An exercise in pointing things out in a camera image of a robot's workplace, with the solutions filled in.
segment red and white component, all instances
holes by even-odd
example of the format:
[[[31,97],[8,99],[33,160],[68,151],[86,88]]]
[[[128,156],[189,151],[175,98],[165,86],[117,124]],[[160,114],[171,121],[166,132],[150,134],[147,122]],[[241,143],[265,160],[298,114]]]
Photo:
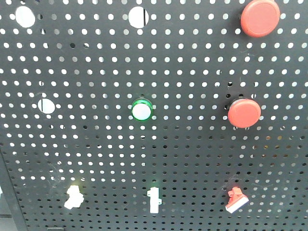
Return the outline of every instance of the red and white component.
[[[229,213],[235,212],[249,201],[248,197],[242,193],[239,187],[233,187],[232,190],[228,192],[228,195],[230,199],[226,205],[226,210]]]
[[[233,126],[247,128],[253,126],[261,116],[259,104],[250,99],[234,101],[228,112],[228,120]]]

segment green indicator light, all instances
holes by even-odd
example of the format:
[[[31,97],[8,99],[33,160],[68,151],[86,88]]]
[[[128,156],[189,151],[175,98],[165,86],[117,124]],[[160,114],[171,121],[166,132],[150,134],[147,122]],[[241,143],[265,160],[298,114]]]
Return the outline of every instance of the green indicator light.
[[[137,99],[131,106],[131,114],[136,120],[144,121],[151,117],[153,105],[147,99]]]

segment red plastic clip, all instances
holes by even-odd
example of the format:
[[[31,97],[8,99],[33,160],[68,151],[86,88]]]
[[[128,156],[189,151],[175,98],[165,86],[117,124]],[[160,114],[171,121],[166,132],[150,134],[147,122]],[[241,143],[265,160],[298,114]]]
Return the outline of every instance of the red plastic clip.
[[[239,187],[233,187],[232,190],[228,192],[228,195],[230,199],[226,205],[226,210],[230,213],[238,210],[249,201],[248,197],[242,193]]]

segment pegboard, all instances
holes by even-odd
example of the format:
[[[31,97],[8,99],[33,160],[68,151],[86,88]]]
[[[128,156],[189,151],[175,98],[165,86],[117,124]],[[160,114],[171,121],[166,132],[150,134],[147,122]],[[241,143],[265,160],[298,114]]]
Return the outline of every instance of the pegboard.
[[[248,2],[2,1],[1,173],[19,230],[306,230],[308,1],[277,0],[257,39],[240,27]],[[144,122],[139,97],[154,105]],[[227,119],[239,97],[261,106],[250,128]],[[85,202],[68,210],[72,184]],[[230,214],[233,186],[250,201]]]

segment green ring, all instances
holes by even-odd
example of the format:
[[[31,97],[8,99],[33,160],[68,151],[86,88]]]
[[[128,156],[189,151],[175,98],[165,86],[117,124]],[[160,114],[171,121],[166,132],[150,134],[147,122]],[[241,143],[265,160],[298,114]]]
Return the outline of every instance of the green ring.
[[[133,108],[134,108],[134,106],[136,106],[137,104],[140,104],[140,103],[143,103],[143,104],[147,105],[147,106],[150,108],[150,110],[151,110],[151,114],[150,114],[150,116],[149,116],[147,119],[142,119],[142,120],[137,119],[137,118],[134,116],[134,114],[133,114]],[[136,100],[132,103],[132,105],[131,105],[131,115],[134,117],[134,119],[136,119],[136,120],[138,120],[138,121],[146,121],[146,120],[148,120],[149,118],[152,117],[152,114],[153,114],[153,106],[152,106],[151,101],[149,101],[149,100],[147,100],[147,99],[144,99],[144,98],[136,99]]]

